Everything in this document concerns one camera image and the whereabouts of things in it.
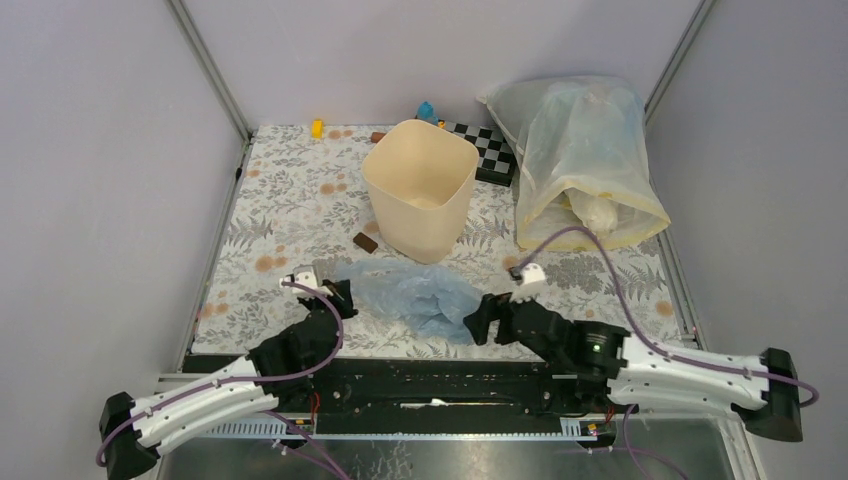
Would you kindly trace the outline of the blue plastic trash bag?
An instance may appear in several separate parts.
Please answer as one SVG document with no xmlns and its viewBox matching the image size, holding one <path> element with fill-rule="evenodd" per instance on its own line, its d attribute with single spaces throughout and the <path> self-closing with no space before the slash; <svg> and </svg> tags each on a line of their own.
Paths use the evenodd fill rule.
<svg viewBox="0 0 848 480">
<path fill-rule="evenodd" d="M 336 278 L 348 280 L 356 302 L 384 320 L 398 320 L 422 337 L 470 345 L 463 320 L 480 305 L 483 293 L 441 265 L 372 258 L 339 262 Z"/>
</svg>

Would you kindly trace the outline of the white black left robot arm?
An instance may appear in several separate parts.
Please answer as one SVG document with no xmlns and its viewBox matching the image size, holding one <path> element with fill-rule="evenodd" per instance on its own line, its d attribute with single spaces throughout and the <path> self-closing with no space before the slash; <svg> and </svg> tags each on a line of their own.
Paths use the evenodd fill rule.
<svg viewBox="0 0 848 480">
<path fill-rule="evenodd" d="M 96 464 L 110 479 L 135 479 L 161 457 L 223 423 L 314 399 L 314 375 L 338 355 L 344 322 L 357 314 L 348 280 L 315 284 L 304 274 L 279 282 L 296 292 L 306 317 L 219 370 L 143 398 L 110 396 L 98 424 Z"/>
</svg>

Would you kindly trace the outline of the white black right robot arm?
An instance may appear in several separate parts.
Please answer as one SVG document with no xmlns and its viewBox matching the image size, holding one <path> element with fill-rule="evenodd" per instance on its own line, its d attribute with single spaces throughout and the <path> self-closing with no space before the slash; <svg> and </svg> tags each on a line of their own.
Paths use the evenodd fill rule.
<svg viewBox="0 0 848 480">
<path fill-rule="evenodd" d="M 789 352 L 720 355 L 645 343 L 623 327 L 568 320 L 534 300 L 486 294 L 463 323 L 478 345 L 492 322 L 500 345 L 519 343 L 553 371 L 573 374 L 575 402 L 597 412 L 609 402 L 655 411 L 696 411 L 741 421 L 755 435 L 803 439 L 797 370 Z"/>
</svg>

